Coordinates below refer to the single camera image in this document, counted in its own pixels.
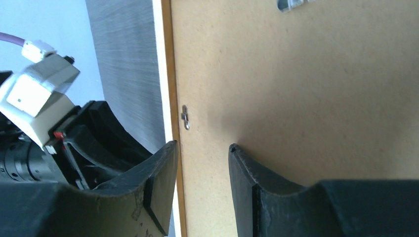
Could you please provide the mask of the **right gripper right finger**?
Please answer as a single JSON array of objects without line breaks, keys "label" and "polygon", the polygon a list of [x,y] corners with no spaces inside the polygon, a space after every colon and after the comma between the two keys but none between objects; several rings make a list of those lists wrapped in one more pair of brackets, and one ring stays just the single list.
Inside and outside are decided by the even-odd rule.
[{"label": "right gripper right finger", "polygon": [[416,237],[418,180],[323,180],[306,187],[229,148],[240,237]]}]

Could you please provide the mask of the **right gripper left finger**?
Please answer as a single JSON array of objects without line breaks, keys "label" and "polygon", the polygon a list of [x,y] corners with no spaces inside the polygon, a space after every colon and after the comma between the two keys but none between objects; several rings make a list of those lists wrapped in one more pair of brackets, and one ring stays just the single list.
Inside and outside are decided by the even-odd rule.
[{"label": "right gripper left finger", "polygon": [[100,184],[1,183],[3,237],[165,237],[178,164],[176,141]]}]

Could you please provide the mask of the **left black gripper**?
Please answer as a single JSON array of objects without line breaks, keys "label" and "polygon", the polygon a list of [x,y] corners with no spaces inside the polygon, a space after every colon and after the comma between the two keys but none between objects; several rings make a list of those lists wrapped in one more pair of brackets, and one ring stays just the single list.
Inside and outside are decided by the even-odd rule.
[{"label": "left black gripper", "polygon": [[[0,74],[2,84],[13,72]],[[78,114],[78,126],[58,132]],[[106,101],[75,107],[51,130],[40,148],[0,113],[0,180],[11,183],[62,182],[92,190],[152,156],[120,124]]]}]

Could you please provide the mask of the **orange wooden picture frame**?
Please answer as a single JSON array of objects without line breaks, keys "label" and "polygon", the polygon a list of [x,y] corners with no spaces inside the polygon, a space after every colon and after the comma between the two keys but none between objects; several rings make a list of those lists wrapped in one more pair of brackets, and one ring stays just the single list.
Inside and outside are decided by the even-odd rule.
[{"label": "orange wooden picture frame", "polygon": [[177,177],[172,205],[174,230],[177,237],[187,237],[171,1],[154,0],[152,5],[165,138],[167,141],[176,140],[178,149]]}]

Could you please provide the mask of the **brown cardboard backing board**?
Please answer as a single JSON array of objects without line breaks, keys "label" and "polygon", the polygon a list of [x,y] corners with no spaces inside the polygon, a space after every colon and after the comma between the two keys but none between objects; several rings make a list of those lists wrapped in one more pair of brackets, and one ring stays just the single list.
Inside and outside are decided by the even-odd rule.
[{"label": "brown cardboard backing board", "polygon": [[303,185],[419,176],[419,3],[171,3],[187,235],[235,237],[228,150]]}]

